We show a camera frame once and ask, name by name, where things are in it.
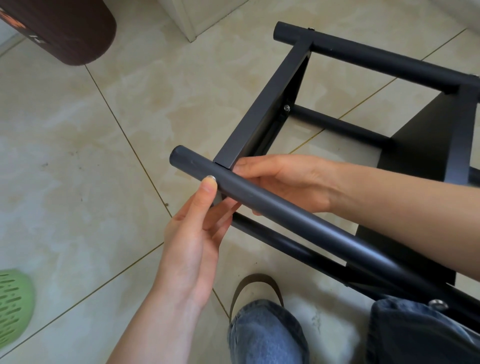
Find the fingernail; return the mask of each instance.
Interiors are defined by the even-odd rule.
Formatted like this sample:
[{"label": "fingernail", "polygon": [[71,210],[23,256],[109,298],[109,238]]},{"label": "fingernail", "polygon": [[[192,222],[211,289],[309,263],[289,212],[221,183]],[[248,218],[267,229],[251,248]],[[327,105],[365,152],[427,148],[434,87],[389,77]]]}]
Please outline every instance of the fingernail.
[{"label": "fingernail", "polygon": [[200,184],[200,187],[203,188],[207,192],[212,192],[216,188],[216,178],[214,176],[206,176],[203,180],[202,183]]}]

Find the left hand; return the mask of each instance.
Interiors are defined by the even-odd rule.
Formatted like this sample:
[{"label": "left hand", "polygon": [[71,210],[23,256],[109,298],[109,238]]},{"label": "left hand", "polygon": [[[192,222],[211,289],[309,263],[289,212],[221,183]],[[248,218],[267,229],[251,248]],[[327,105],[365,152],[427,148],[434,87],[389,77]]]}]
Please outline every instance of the left hand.
[{"label": "left hand", "polygon": [[172,299],[191,300],[202,309],[210,297],[218,249],[240,204],[226,198],[214,207],[217,184],[205,177],[197,192],[165,228],[165,247],[154,288]]}]

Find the forearm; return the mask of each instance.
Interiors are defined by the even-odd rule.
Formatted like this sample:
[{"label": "forearm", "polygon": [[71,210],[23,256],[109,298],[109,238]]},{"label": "forearm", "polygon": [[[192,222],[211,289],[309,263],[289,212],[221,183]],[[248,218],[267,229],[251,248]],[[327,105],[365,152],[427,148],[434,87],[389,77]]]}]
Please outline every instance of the forearm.
[{"label": "forearm", "polygon": [[480,280],[480,189],[347,163],[328,179],[334,214]]},{"label": "forearm", "polygon": [[107,364],[186,363],[201,308],[152,290]]}]

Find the hand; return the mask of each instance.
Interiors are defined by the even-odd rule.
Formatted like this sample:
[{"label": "hand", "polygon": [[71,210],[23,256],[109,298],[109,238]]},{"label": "hand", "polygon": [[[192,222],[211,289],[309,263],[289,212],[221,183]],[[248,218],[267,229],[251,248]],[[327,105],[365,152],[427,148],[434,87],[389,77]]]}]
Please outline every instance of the hand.
[{"label": "hand", "polygon": [[334,164],[315,156],[268,155],[240,158],[233,171],[307,211],[326,212],[331,209],[327,179]]},{"label": "hand", "polygon": [[240,207],[226,198],[214,207],[217,191],[208,176],[197,192],[175,214],[165,228],[165,247],[154,289],[182,302],[192,300],[203,308],[212,291],[218,262],[218,249]]}]

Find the black metal frame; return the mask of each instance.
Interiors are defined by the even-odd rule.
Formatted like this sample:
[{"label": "black metal frame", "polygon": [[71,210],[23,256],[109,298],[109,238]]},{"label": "black metal frame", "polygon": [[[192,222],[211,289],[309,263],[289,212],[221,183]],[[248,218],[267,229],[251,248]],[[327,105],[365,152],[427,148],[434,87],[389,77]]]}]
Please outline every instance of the black metal frame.
[{"label": "black metal frame", "polygon": [[[293,45],[213,161],[178,146],[170,163],[201,180],[215,176],[220,191],[330,253],[343,266],[243,215],[233,226],[378,300],[388,295],[428,303],[480,332],[480,302],[453,287],[456,273],[406,246],[359,226],[351,235],[250,183],[231,169],[240,157],[264,155],[289,115],[381,148],[378,167],[437,181],[480,185],[470,153],[480,79],[382,49],[278,22],[274,39]],[[392,137],[295,104],[311,52],[386,73],[441,91]]]}]

